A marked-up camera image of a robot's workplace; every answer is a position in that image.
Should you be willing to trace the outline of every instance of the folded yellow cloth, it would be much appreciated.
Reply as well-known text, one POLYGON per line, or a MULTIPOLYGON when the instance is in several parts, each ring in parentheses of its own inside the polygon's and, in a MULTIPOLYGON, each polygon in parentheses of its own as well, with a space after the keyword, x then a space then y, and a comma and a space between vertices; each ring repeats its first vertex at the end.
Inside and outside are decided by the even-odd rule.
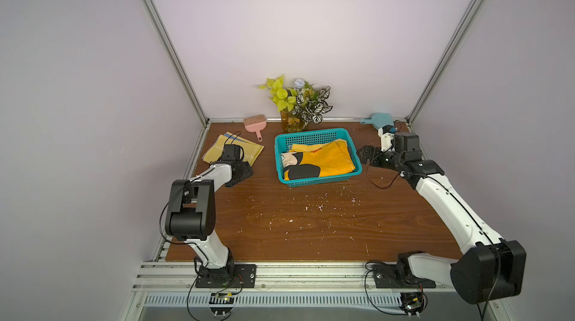
POLYGON ((255 159, 262 152, 263 146, 235 135, 228 139, 230 135, 229 132, 226 132, 225 135, 220 135, 202 159, 207 163, 218 160, 224 151, 224 143, 227 141, 228 144, 234 142, 234 145, 240 145, 244 149, 244 161, 248 161, 249 165, 253 166, 255 159))
POLYGON ((282 154, 284 180, 325 177, 347 174, 355 166, 341 138, 327 144, 293 144, 289 152, 282 154))

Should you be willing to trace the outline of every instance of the pink brush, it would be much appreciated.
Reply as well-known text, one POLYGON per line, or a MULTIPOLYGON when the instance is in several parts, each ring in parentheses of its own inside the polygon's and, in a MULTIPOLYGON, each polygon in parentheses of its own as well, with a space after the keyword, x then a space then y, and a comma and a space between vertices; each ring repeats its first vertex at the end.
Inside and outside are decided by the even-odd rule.
POLYGON ((258 141, 262 141, 261 130, 266 128, 266 117, 263 115, 256 115, 244 119, 244 126, 249 132, 255 132, 258 136, 258 141))

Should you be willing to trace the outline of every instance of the robotic arm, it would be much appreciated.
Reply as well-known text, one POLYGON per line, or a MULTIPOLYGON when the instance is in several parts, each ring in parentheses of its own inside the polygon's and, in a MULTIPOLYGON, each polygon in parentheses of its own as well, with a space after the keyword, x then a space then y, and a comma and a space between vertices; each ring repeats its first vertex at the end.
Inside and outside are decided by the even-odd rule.
POLYGON ((422 159, 416 134, 392 131, 391 126, 380 129, 383 149, 365 146, 358 151, 360 159, 399 172, 435 209, 464 255, 453 260, 423 251, 400 254, 397 264, 380 265, 380 277, 384 275, 404 285, 440 282, 454 287, 470 304, 518 295, 525 249, 517 241, 506 241, 485 223, 457 194, 435 161, 422 159), (387 148, 384 137, 391 140, 387 148))
POLYGON ((198 270, 196 282, 198 288, 226 287, 238 273, 246 270, 255 273, 255 265, 242 265, 240 270, 234 267, 232 252, 214 231, 214 193, 223 185, 230 188, 254 174, 241 153, 239 145, 226 144, 221 157, 205 172, 190 180, 172 183, 164 228, 168 235, 190 245, 201 259, 202 267, 198 270))

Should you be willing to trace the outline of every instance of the black mounting plate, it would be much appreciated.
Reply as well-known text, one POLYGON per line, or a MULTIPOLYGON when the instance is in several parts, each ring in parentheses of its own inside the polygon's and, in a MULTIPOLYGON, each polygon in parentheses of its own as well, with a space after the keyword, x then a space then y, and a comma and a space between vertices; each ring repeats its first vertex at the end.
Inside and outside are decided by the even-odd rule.
POLYGON ((218 280, 215 278, 209 278, 209 277, 199 277, 198 276, 198 280, 196 281, 196 288, 198 289, 207 289, 207 288, 225 288, 228 287, 230 289, 236 289, 236 288, 241 288, 241 279, 244 280, 244 285, 243 288, 244 289, 252 289, 255 287, 255 273, 256 270, 256 266, 253 264, 235 264, 234 266, 234 272, 236 275, 240 275, 240 277, 236 277, 236 279, 234 280, 234 282, 232 283, 232 285, 229 285, 229 279, 228 280, 218 280))
POLYGON ((373 269, 373 280, 378 289, 419 289, 420 283, 424 289, 436 288, 434 281, 426 279, 413 284, 398 281, 394 274, 395 264, 378 263, 370 267, 373 269))

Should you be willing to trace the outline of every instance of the lavender wall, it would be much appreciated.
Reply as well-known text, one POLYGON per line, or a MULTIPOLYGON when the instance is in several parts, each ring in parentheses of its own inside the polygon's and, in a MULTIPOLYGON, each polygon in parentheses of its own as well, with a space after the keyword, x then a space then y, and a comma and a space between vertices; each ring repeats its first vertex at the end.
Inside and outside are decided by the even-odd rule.
POLYGON ((116 320, 199 121, 139 0, 0 19, 0 319, 116 320))
POLYGON ((208 117, 277 116, 284 73, 331 85, 327 116, 407 115, 471 0, 154 0, 208 117))
POLYGON ((521 321, 572 318, 574 20, 574 0, 487 0, 414 123, 465 200, 527 250, 521 321))

